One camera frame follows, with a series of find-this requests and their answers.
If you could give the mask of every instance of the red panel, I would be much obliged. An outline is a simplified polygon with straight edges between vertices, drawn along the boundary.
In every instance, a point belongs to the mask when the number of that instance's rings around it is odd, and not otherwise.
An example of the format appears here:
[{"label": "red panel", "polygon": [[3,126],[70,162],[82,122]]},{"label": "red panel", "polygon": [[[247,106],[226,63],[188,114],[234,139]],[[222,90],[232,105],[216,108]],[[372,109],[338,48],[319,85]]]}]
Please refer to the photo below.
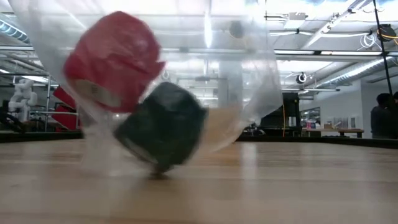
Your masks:
[{"label": "red panel", "polygon": [[72,109],[76,109],[75,100],[68,93],[66,93],[66,91],[63,90],[63,88],[58,87],[53,92],[53,95],[58,99],[60,99],[66,105],[70,106]]},{"label": "red panel", "polygon": [[[55,112],[70,112],[66,106],[59,105]],[[76,130],[76,116],[72,114],[53,114],[52,118],[69,130]]]}]

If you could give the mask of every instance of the person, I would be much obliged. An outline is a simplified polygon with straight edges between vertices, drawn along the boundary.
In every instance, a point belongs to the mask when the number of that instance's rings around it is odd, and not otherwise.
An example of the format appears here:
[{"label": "person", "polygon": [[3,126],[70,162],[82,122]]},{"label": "person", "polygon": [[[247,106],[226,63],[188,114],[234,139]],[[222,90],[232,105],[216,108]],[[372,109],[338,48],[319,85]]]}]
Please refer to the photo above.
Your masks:
[{"label": "person", "polygon": [[394,93],[394,101],[398,105],[398,91]]},{"label": "person", "polygon": [[376,98],[378,105],[371,111],[372,138],[397,139],[398,132],[395,117],[388,105],[391,101],[390,94],[381,93]]}]

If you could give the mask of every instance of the white robot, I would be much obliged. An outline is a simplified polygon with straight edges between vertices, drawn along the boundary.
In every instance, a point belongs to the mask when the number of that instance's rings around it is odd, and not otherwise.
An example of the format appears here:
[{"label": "white robot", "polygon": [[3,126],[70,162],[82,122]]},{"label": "white robot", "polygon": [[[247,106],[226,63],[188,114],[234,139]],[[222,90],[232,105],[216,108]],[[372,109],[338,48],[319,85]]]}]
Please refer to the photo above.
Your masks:
[{"label": "white robot", "polygon": [[33,80],[19,80],[19,84],[15,84],[15,93],[8,103],[10,112],[14,112],[18,108],[21,109],[21,113],[18,117],[20,122],[24,122],[29,119],[30,107],[37,104],[37,94],[32,91],[33,83]]}]

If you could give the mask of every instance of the wooden table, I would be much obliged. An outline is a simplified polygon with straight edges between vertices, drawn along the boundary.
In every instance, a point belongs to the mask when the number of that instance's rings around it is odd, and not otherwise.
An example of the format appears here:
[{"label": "wooden table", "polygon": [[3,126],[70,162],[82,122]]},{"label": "wooden table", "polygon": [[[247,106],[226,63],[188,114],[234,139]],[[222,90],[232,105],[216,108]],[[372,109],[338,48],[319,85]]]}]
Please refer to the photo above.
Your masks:
[{"label": "wooden table", "polygon": [[398,223],[397,150],[236,143],[153,180],[84,172],[84,146],[0,144],[0,223]]},{"label": "wooden table", "polygon": [[310,133],[320,133],[320,132],[338,132],[340,136],[344,136],[345,133],[356,133],[357,138],[362,138],[362,133],[364,130],[362,129],[325,129],[325,128],[317,128],[317,129],[307,129],[303,128],[304,136],[310,137]]}]

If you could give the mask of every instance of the dark green block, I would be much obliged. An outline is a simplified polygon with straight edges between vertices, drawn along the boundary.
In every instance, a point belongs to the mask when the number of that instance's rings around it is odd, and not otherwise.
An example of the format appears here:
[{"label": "dark green block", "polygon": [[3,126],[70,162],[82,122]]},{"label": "dark green block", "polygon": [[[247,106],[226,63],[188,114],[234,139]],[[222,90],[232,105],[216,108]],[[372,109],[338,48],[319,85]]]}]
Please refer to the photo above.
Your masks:
[{"label": "dark green block", "polygon": [[207,110],[187,90],[165,82],[114,135],[131,153],[154,163],[156,172],[166,172],[173,165],[183,164],[193,153],[206,116]]}]

